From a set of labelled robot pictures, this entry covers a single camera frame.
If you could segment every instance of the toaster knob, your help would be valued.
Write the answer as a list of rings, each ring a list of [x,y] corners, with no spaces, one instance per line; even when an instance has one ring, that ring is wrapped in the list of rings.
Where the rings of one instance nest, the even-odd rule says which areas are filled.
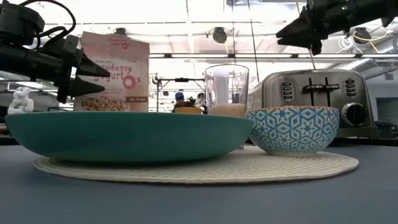
[[[361,126],[368,118],[368,112],[360,103],[347,103],[341,110],[341,117],[351,126]]]

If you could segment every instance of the blue cap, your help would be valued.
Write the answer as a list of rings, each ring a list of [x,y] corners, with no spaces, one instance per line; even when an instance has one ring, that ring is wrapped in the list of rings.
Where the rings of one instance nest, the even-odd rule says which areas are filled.
[[[176,100],[183,100],[184,99],[184,94],[182,92],[177,92],[175,94],[175,99]]]

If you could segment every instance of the teal bowl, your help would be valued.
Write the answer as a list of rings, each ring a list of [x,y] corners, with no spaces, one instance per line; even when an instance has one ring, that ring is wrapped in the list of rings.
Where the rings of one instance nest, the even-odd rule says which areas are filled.
[[[337,108],[291,106],[248,111],[255,122],[250,140],[272,156],[313,156],[336,137]]]
[[[253,121],[201,114],[47,112],[6,116],[28,150],[80,162],[173,162],[229,153],[250,135]]]

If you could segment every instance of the blue patterned bowl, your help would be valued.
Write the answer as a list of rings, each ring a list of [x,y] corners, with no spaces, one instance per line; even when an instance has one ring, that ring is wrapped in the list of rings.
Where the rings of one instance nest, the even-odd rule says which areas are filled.
[[[336,136],[340,122],[337,108],[291,106],[248,111],[255,122],[250,140],[273,156],[312,156]]]

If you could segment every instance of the table surface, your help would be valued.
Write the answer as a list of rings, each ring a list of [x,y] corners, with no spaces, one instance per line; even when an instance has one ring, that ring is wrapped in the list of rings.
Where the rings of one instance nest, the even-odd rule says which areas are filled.
[[[339,146],[359,159],[331,177],[248,185],[97,182],[46,174],[38,155],[0,147],[0,223],[398,223],[398,148]]]

